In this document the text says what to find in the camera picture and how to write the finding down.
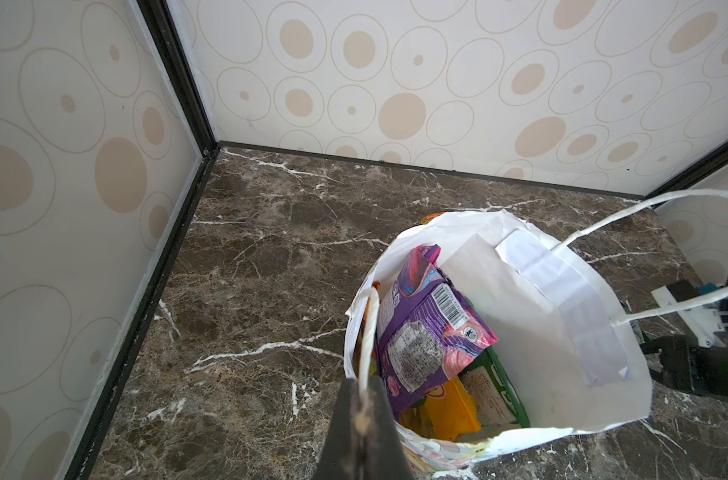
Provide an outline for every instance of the black baseboard strip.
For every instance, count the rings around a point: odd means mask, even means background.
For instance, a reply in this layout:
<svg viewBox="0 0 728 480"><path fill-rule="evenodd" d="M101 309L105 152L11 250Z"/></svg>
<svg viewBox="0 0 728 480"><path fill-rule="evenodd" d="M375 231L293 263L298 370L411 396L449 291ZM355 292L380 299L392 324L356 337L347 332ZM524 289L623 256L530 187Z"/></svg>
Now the black baseboard strip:
<svg viewBox="0 0 728 480"><path fill-rule="evenodd" d="M102 440L105 439L105 435L108 433L113 413L118 407L126 380L128 380L129 374L132 372L142 341L145 340L150 322L153 320L153 314L158 306L158 300L161 298L166 281L172 272L180 246L185 240L188 226L193 214L196 212L196 206L199 205L199 200L201 200L209 175L212 173L216 158L215 151L202 160L196 171L196 177L186 194L183 206L172 228L172 233L169 235L161 256L158 258L158 263L153 269L145 293L142 294L135 316L132 318L126 337L124 337L118 357L112 365L89 423L86 424L86 430L78 447L76 447L70 467L64 476L66 480L89 478L97 455L100 453Z"/></svg>
<svg viewBox="0 0 728 480"><path fill-rule="evenodd" d="M248 148L248 149L252 149L252 150L272 151L272 152L275 152L278 154L298 155L300 157L324 158L327 160L341 160L341 161L346 161L346 162L352 162L354 164L378 165L380 167L399 168L399 169L403 169L403 170L418 170L418 171L424 171L424 172L430 173L430 174L444 174L444 175L449 174L449 175L455 175L457 177L463 177L463 178L475 178L477 180L502 182L504 184L519 184L519 185L528 185L530 187L557 188L559 190L570 190L573 192L581 192L584 194L605 195L605 196L608 195L610 197L628 198L630 200L642 200L644 198L642 195L624 194L622 192L611 192L608 190L596 190L594 188L582 188L582 187L571 187L570 185L546 184L543 182L534 182L532 180L518 180L515 178L494 177L492 175L469 174L467 172L461 172L461 171L457 171L457 170L439 170L438 168L417 167L415 165L389 164L386 162L381 162L381 161L376 161L376 160L359 160L358 158L339 157L337 155L327 155L327 154L317 154L317 153L308 152L308 151L287 150L285 148L264 147L262 145L240 144L238 142L233 142L233 141L219 142L218 150L221 150L223 147Z"/></svg>
<svg viewBox="0 0 728 480"><path fill-rule="evenodd" d="M682 170L676 177L654 189L646 198L657 197L675 190L686 190L697 182L728 165L728 140L705 157Z"/></svg>

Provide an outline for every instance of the purple snack package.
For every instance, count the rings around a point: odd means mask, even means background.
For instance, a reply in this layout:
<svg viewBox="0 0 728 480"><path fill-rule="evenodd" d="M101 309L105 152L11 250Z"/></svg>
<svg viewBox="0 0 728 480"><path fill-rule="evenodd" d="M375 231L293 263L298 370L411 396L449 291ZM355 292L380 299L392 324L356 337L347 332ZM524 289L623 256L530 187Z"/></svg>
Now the purple snack package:
<svg viewBox="0 0 728 480"><path fill-rule="evenodd" d="M378 371L396 418L497 342L435 266L440 252L438 245L415 248L380 304Z"/></svg>

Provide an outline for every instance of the white paper bag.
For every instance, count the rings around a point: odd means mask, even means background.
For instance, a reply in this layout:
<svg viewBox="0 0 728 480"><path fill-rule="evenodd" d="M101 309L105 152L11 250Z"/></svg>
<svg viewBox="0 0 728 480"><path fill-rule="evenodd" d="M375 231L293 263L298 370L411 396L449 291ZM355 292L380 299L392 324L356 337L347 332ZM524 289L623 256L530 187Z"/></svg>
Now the white paper bag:
<svg viewBox="0 0 728 480"><path fill-rule="evenodd" d="M672 192L728 197L720 190ZM505 210L450 212L402 232L380 256L349 309L345 374L372 282L388 292L417 246L441 247L437 265L497 334L493 348L531 427L490 433L480 442L423 438L396 424L407 456L426 471L464 468L573 434L595 433L650 414L652 381L628 320L691 308L728 296L728 288L628 316L607 282L572 250L572 240L650 205L629 207L564 242Z"/></svg>

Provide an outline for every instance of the white rope handle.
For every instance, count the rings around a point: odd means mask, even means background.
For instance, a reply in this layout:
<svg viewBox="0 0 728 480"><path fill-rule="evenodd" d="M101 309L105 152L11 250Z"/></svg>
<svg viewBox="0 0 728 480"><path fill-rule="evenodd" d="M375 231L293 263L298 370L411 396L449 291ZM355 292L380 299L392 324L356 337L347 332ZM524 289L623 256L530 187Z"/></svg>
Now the white rope handle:
<svg viewBox="0 0 728 480"><path fill-rule="evenodd" d="M370 286L363 290L356 300L358 308L359 302L368 300L369 308L365 317L361 319L366 322L364 325L364 336L361 339L361 358L359 359L359 397L361 402L366 398L367 384L369 383L369 364L371 363L371 351L375 348L375 328L377 327L377 314L380 310L380 296L377 289Z"/></svg>
<svg viewBox="0 0 728 480"><path fill-rule="evenodd" d="M574 242L576 239L580 238L583 235L588 235L591 232L594 232L601 228L604 225L611 224L612 222L619 220L621 218L625 218L626 216L629 216L631 214L635 214L636 212L643 210L647 208L647 206L652 206L655 204L661 204L668 200L674 200L676 198L682 198L682 197L722 197L728 199L728 191L726 190L715 190L711 188L703 188L700 190L678 190L675 192L668 192L667 194L658 195L657 197L650 198L648 200L645 200L643 202L639 202L638 204L635 204L634 206L629 206L628 208L624 210L620 210L616 214L612 214L608 216L607 218L598 221L597 223L589 226L588 228L584 228L582 230L578 230L568 236L566 240L561 242L559 245L554 246L551 251L556 253L560 249L566 247L567 245ZM678 302L674 303L672 305L668 306L661 306L656 309L651 310L645 310L644 312L634 313L632 315L626 315L621 316L617 319L612 319L611 323L613 325L619 325L621 323L629 322L631 320L638 320L642 318L647 318L648 316L657 316L657 315L665 315L666 313L673 313L673 312L679 312L681 310L688 310L691 308L695 308L696 306L702 306L707 303L713 303L717 302L719 300L722 300L724 298L728 297L728 286L718 289L715 292L707 293L702 296L697 296L693 299L686 300L685 302Z"/></svg>

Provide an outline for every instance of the paper patch inside bag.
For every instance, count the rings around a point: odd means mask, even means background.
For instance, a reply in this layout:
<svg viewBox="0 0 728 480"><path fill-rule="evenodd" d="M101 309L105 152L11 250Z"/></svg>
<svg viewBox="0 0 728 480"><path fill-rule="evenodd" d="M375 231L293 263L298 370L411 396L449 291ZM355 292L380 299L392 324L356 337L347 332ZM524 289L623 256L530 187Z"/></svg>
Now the paper patch inside bag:
<svg viewBox="0 0 728 480"><path fill-rule="evenodd" d="M627 378L628 357L604 304L585 277L526 230L515 230L495 250L559 307L588 385Z"/></svg>

